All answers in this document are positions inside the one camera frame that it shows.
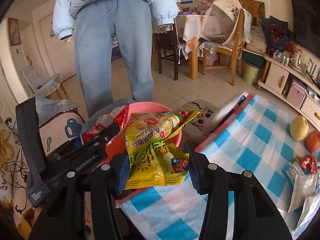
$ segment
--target checkered tablecloth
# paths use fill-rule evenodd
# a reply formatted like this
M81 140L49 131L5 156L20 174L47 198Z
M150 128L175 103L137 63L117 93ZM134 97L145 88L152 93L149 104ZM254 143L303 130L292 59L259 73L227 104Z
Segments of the checkered tablecloth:
M303 156L308 151L303 141L291 138L292 117L287 112L259 95L249 96L246 103L200 152L226 171L252 171L293 233L301 210L287 213L292 189L282 168L293 156ZM182 184L150 187L122 203L121 208L146 239L192 240L198 239L206 201L207 195L198 195L187 175ZM229 192L227 239L232 239L233 219L233 192Z

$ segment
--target black cable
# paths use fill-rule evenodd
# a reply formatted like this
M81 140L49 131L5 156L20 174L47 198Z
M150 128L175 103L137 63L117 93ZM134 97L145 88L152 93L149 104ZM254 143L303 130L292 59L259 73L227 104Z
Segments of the black cable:
M18 157L19 157L19 154L20 154L20 152L21 152L20 161L18 161L18 157L17 157L17 160L16 160L16 161L10 161L10 162L5 162L5 163L3 163L3 164L0 166L0 175L1 175L1 178L2 178L6 183L8 183L10 186L12 186L12 187L14 187L14 188L24 188L24 189L26 190L26 188L25 188L24 186L21 186L19 183L17 183L17 182L14 180L14 174L15 174L15 173L20 173L20 176L23 178L23 180L26 179L27 174L28 174L28 168L27 168L27 166L26 166L25 163L24 163L24 160L23 160L23 157L22 157L22 151L21 151L21 150L22 150L22 149L20 148L20 150L19 150L19 152L18 152ZM3 175L2 172L1 172L1 171L2 171L2 167L3 167L5 164L9 164L9 163L11 163L10 166L9 166L9 171L11 172L11 175L12 175L12 181L13 181L12 184L5 180L4 175ZM23 208L22 210L21 210L21 209L18 209L18 205L16 205L16 206L14 207L14 209L15 209L16 212L18 212L18 213L20 213L20 215L22 215L22 212L26 209L26 207L27 207L27 195L26 195L26 203L25 203L25 205L24 205L24 208Z

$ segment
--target drawer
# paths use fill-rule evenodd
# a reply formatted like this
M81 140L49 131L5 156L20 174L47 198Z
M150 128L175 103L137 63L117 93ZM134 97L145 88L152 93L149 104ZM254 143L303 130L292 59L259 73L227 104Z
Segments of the drawer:
M304 100L301 111L304 112L318 126L320 126L320 107L309 97L306 97Z
M281 95L288 76L288 71L277 66L276 64L271 63L269 74L265 84Z

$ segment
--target television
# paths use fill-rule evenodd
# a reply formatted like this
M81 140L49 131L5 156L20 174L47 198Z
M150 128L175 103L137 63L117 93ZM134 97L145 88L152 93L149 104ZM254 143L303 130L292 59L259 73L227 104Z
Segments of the television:
M320 18L308 0L291 0L293 40L320 58Z

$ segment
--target yellow fruit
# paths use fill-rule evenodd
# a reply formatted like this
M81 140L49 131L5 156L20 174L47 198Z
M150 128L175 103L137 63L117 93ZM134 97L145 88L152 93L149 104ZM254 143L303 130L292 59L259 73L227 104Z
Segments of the yellow fruit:
M290 125L291 137L296 141L303 140L306 137L308 130L308 121L302 115L296 117Z

